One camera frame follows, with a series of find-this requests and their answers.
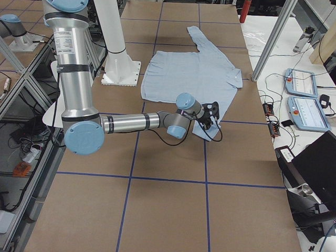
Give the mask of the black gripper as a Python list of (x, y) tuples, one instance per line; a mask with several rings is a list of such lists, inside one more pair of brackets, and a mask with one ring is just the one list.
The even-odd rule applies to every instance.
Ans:
[(210, 129), (214, 124), (218, 124), (219, 119), (219, 104), (218, 102), (202, 104), (203, 115), (200, 117), (200, 123), (203, 129)]

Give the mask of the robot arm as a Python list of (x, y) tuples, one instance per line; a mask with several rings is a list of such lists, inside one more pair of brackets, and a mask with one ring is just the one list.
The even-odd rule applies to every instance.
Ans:
[(104, 136), (111, 133), (166, 128), (169, 135), (184, 140), (191, 123), (197, 123), (204, 132), (218, 123), (218, 103), (201, 104), (189, 93), (177, 96), (175, 113), (100, 114), (92, 102), (86, 50), (87, 4), (87, 1), (43, 1), (45, 22), (54, 32), (58, 83), (65, 102), (61, 115), (64, 141), (71, 152), (95, 153), (102, 147)]
[(1, 16), (1, 37), (21, 37), (27, 34), (27, 30), (21, 20), (14, 14)]

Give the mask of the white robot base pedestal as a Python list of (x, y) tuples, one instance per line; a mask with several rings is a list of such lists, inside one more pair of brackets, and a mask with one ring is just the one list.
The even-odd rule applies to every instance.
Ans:
[(108, 51), (102, 84), (136, 86), (141, 62), (127, 53), (117, 1), (96, 0), (94, 5)]

